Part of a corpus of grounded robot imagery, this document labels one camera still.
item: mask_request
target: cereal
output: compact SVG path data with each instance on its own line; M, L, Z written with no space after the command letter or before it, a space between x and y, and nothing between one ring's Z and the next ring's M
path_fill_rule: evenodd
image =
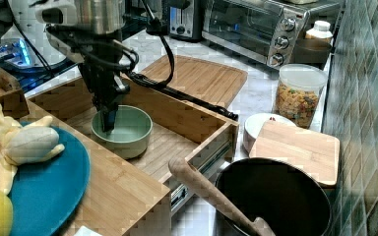
M276 109L287 119L302 128L309 128L319 97L314 91L293 89L279 83L276 95Z

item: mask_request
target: pot handle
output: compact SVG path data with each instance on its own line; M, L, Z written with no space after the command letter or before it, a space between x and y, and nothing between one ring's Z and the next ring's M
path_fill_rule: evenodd
M257 217L249 220L219 189L184 158L172 158L168 162L171 174L196 195L214 206L216 210L231 219L250 235L275 236L269 224Z

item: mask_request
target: wooden cutting board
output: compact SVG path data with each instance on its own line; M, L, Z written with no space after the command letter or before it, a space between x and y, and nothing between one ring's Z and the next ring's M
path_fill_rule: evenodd
M247 80L247 72L219 63L178 55L174 61L173 80L168 86L213 105L227 108ZM166 55L142 71L157 82L167 79L169 73Z
M333 136L267 121L249 156L289 163L329 189L337 184L339 153L340 141Z

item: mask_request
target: white bottle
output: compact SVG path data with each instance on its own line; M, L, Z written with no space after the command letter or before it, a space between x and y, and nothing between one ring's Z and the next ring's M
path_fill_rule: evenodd
M330 32L330 23L324 21L316 21L314 28L306 32L305 38L319 38L330 43L333 34Z

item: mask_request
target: green bowl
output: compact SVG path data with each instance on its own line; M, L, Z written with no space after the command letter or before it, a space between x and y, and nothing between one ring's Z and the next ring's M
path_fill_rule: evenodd
M127 105L118 106L114 129L105 133L100 122L100 112L92 120L92 131L114 148L115 153L124 159L137 157L149 144L153 121L143 110Z

